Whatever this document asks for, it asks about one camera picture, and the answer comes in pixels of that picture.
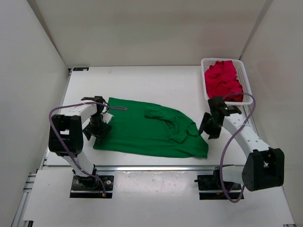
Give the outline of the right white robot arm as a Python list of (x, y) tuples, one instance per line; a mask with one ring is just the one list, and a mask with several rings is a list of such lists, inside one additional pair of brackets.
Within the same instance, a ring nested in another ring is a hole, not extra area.
[(220, 137), (222, 129), (232, 136), (243, 151), (246, 162), (243, 167), (224, 165), (223, 160), (213, 171), (213, 185), (218, 189), (229, 183), (245, 186), (250, 191), (280, 187), (284, 184), (285, 155), (280, 148), (272, 148), (248, 126), (240, 109), (227, 105), (221, 96), (208, 100), (210, 112), (205, 113), (199, 128), (200, 134), (209, 139)]

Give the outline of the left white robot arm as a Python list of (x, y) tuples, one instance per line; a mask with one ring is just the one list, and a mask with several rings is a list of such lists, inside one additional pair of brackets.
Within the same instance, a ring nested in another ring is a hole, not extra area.
[(65, 108), (64, 114), (49, 113), (49, 150), (71, 165), (79, 183), (95, 189), (102, 183), (96, 166), (83, 151), (83, 137), (102, 140), (111, 130), (108, 123), (113, 116), (108, 113), (108, 103), (102, 96), (84, 97), (79, 104), (60, 106), (55, 110)]

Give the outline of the green t shirt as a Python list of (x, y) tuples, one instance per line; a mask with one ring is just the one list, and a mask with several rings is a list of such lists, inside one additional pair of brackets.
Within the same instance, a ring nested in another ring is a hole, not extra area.
[(108, 103), (127, 111), (110, 110), (111, 130), (104, 139), (95, 140), (95, 150), (171, 158), (208, 156), (208, 144), (196, 123), (179, 110), (113, 97)]

